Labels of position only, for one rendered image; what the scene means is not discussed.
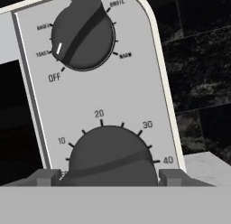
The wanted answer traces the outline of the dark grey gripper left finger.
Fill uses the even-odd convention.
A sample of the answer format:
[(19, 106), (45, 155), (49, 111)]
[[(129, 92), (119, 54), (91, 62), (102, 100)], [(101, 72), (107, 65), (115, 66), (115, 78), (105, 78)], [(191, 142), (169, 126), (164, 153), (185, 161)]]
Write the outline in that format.
[(60, 169), (39, 169), (27, 178), (7, 183), (7, 186), (58, 186), (60, 177)]

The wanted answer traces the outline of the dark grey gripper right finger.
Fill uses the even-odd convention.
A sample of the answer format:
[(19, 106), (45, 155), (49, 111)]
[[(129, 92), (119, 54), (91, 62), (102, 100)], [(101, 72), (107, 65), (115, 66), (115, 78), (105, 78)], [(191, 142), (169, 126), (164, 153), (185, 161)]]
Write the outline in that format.
[(209, 184), (194, 178), (189, 177), (181, 169), (160, 169), (160, 186), (183, 186), (183, 187), (213, 187), (213, 184)]

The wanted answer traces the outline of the dark grey timer knob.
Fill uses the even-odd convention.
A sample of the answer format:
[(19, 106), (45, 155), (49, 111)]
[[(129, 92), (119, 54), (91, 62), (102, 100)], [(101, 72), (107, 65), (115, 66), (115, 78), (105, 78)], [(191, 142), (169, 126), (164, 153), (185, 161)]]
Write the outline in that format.
[(121, 126), (101, 126), (84, 134), (69, 157), (62, 186), (157, 186), (146, 143)]

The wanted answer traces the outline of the white toaster oven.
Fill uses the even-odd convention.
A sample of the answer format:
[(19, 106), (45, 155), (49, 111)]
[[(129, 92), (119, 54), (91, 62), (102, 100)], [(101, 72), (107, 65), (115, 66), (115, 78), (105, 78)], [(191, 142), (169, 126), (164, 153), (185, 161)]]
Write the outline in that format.
[(84, 134), (101, 126), (121, 126), (148, 146), (158, 185), (160, 169), (185, 172), (151, 6), (147, 0), (101, 0), (115, 28), (114, 49), (99, 67), (77, 71), (51, 54), (51, 27), (72, 1), (23, 0), (0, 6), (0, 64), (19, 63), (40, 169), (60, 169), (61, 181), (72, 149)]

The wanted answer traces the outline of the dark grey function knob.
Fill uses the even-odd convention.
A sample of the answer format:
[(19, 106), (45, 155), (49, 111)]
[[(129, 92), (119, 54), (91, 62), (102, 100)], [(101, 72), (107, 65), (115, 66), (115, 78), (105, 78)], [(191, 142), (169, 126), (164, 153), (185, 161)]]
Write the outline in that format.
[(115, 37), (101, 0), (73, 0), (51, 27), (51, 54), (70, 69), (93, 70), (109, 58)]

